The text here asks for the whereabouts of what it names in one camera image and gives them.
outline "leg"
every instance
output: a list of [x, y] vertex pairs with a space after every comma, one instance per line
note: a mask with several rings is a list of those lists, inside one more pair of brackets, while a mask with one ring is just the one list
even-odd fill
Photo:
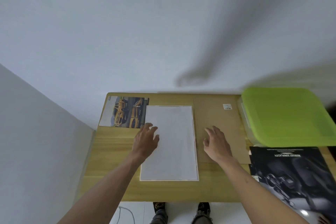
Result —
[[191, 224], [212, 224], [210, 205], [208, 202], [198, 204], [197, 213]]
[[167, 224], [168, 215], [166, 213], [165, 202], [153, 202], [155, 215], [150, 224]]

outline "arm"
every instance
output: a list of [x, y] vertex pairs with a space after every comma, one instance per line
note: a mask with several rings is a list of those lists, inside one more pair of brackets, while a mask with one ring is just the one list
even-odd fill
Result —
[[206, 128], [205, 131], [209, 139], [204, 140], [204, 151], [224, 170], [253, 224], [308, 224], [240, 166], [232, 157], [223, 132], [215, 126], [213, 130]]
[[133, 175], [156, 149], [159, 135], [153, 139], [157, 127], [146, 123], [134, 138], [131, 153], [96, 186], [84, 194], [58, 224], [109, 224]]

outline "white wall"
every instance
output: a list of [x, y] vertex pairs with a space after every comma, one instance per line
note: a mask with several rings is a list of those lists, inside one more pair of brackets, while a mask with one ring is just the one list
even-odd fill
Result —
[[[336, 0], [0, 4], [0, 63], [92, 128], [107, 92], [239, 93], [307, 67], [336, 70]], [[312, 80], [325, 103], [336, 99], [333, 84]]]
[[56, 223], [93, 130], [0, 65], [0, 223]]

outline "person's left hand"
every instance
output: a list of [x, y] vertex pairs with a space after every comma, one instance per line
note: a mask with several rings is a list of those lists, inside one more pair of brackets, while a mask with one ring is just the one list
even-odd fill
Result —
[[139, 160], [140, 164], [142, 164], [158, 146], [159, 135], [153, 138], [157, 128], [158, 127], [153, 127], [151, 123], [146, 123], [134, 137], [131, 154]]

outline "brown cardboard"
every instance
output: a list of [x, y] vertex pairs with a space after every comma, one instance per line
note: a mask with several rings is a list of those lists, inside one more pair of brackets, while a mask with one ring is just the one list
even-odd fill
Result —
[[[231, 104], [232, 110], [225, 110], [223, 104]], [[233, 157], [241, 164], [250, 164], [246, 150], [245, 133], [242, 131], [237, 107], [237, 97], [234, 95], [197, 95], [194, 97], [197, 159], [199, 163], [212, 163], [213, 160], [204, 151], [203, 140], [208, 137], [204, 128], [218, 127], [231, 146]]]

